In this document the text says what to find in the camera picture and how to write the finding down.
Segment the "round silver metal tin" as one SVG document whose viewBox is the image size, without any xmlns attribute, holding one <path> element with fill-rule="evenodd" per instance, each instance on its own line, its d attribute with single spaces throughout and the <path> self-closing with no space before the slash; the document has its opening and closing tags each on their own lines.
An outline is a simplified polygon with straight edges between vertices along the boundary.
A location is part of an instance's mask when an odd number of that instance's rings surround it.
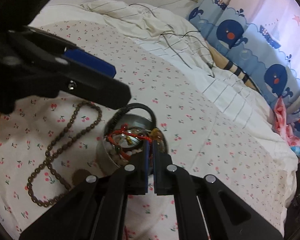
<svg viewBox="0 0 300 240">
<path fill-rule="evenodd" d="M 127 165 L 133 155 L 142 152 L 144 143 L 150 139 L 150 132 L 156 124 L 155 117 L 147 119 L 129 113 L 110 120 L 96 150 L 97 162 L 102 172 L 111 175 Z"/>
</svg>

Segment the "cherry print white bedsheet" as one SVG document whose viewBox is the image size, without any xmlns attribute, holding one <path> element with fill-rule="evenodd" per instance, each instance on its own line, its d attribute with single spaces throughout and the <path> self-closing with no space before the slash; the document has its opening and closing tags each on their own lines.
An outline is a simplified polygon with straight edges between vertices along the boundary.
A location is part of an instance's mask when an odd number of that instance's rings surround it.
<svg viewBox="0 0 300 240">
<path fill-rule="evenodd" d="M 108 25 L 68 21 L 43 29 L 115 65 L 117 79 L 130 86 L 132 101 L 155 113 L 176 165 L 198 177 L 214 174 L 284 230 L 297 159 L 243 93 L 233 92 L 239 113 L 222 108 L 218 98 L 200 92 L 175 66 Z M 29 197 L 27 180 L 79 102 L 64 92 L 54 99 L 32 96 L 0 118 L 0 224 L 13 239 L 45 212 Z"/>
</svg>

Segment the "white striped duvet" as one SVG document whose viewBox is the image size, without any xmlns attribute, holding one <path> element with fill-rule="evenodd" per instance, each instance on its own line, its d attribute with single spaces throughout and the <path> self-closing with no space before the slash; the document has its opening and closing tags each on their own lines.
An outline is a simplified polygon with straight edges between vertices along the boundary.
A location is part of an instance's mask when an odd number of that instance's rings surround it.
<svg viewBox="0 0 300 240">
<path fill-rule="evenodd" d="M 273 111 L 264 98 L 232 72 L 218 68 L 200 33 L 169 10 L 113 0 L 53 4 L 44 7 L 31 26 L 68 20 L 116 28 L 144 50 L 177 67 L 230 120 L 252 130 L 273 127 Z"/>
</svg>

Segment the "pink patterned cloth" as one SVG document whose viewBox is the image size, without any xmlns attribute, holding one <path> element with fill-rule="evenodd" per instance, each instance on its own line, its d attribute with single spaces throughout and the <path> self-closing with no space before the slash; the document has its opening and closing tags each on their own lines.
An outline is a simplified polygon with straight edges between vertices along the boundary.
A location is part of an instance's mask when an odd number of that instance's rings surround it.
<svg viewBox="0 0 300 240">
<path fill-rule="evenodd" d="M 274 107 L 275 132 L 290 146 L 300 162 L 300 138 L 294 135 L 293 128 L 287 124 L 286 107 L 283 98 L 279 97 Z"/>
</svg>

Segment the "striped tan pillow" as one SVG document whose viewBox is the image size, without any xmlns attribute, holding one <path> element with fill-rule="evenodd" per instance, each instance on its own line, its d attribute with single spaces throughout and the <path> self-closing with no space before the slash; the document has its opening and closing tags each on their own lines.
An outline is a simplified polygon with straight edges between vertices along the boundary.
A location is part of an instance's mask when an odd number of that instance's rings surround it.
<svg viewBox="0 0 300 240">
<path fill-rule="evenodd" d="M 235 74 L 239 79 L 241 79 L 247 87 L 260 93 L 259 89 L 254 84 L 253 80 L 250 78 L 250 76 L 246 72 L 244 72 L 242 70 L 242 68 L 240 68 L 239 66 L 234 64 L 232 61 L 227 59 L 225 56 L 223 56 L 220 52 L 218 52 L 215 48 L 213 48 L 213 46 L 211 46 L 209 43 L 207 43 L 207 48 L 210 52 L 210 55 L 211 55 L 214 63 L 216 64 L 216 66 L 218 68 L 232 72 L 232 74 Z"/>
</svg>

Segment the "blue whale bed bumper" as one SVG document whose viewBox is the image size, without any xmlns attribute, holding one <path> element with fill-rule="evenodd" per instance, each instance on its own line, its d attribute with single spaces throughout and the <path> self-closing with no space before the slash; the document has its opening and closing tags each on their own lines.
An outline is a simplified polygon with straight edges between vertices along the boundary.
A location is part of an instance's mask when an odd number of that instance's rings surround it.
<svg viewBox="0 0 300 240">
<path fill-rule="evenodd" d="M 220 54 L 237 65 L 253 82 L 270 107 L 282 98 L 300 136 L 300 78 L 293 56 L 281 49 L 265 25 L 248 23 L 246 10 L 223 0 L 202 0 L 188 20 Z"/>
</svg>

